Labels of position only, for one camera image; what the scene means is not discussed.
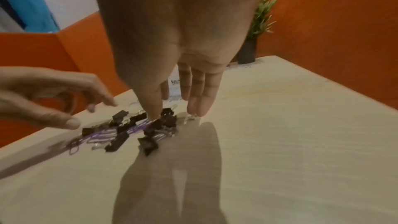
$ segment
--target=wooden table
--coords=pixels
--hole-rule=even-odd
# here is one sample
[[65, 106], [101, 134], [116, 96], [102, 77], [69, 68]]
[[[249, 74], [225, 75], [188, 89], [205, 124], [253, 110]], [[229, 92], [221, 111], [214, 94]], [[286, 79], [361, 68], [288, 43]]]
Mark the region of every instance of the wooden table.
[[[132, 92], [117, 99], [78, 117], [138, 110]], [[149, 157], [142, 133], [69, 155], [78, 134], [0, 149], [3, 224], [398, 223], [398, 112], [276, 56], [228, 69], [209, 114]]]

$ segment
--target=wood grain surface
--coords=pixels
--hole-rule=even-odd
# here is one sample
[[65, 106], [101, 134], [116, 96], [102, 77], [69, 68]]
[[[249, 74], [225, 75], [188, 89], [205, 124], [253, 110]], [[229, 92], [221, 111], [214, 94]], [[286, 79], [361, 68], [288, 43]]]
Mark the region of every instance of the wood grain surface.
[[[55, 129], [1, 148], [0, 221], [398, 223], [397, 111], [276, 56], [232, 66], [221, 87], [206, 117], [149, 157], [141, 134], [116, 153], [83, 144], [70, 156], [79, 132]], [[78, 117], [139, 109], [131, 92], [117, 99]]]

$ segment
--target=blue curtain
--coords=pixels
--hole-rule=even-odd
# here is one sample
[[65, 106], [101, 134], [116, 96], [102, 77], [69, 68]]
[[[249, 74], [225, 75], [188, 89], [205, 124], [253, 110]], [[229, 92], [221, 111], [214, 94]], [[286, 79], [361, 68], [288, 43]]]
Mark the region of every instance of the blue curtain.
[[8, 0], [25, 24], [27, 32], [57, 32], [56, 24], [44, 0]]

